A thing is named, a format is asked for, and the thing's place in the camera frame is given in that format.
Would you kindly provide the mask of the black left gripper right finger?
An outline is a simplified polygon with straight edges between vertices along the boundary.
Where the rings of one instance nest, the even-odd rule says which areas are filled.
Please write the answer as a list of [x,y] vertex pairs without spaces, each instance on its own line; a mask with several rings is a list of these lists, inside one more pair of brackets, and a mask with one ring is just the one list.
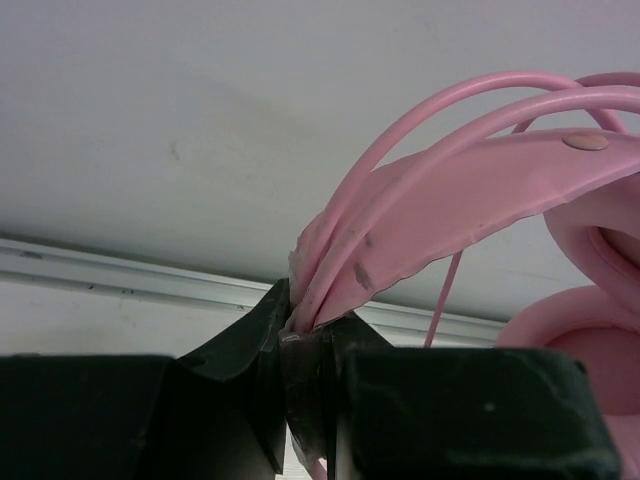
[[549,349],[395,347],[349,314],[321,334],[332,479],[617,479],[585,368]]

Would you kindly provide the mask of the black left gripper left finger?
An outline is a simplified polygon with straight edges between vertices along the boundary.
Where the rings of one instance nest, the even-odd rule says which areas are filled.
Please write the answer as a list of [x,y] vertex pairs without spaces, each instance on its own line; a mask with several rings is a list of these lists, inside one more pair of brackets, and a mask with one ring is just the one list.
[[284,469],[279,280],[178,358],[13,354],[1,359],[5,479],[272,479]]

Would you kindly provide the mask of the pink headphones with cable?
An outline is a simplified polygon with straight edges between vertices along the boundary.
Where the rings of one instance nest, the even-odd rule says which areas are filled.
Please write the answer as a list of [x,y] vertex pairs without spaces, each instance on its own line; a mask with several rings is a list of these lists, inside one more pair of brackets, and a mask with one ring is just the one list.
[[[486,114],[426,150],[385,155],[439,111],[498,89],[537,95]],[[354,164],[289,257],[288,326],[310,333],[431,262],[542,215],[590,280],[523,310],[502,346],[553,346],[592,370],[623,475],[639,475],[639,76],[571,80],[540,72],[477,77],[421,102]]]

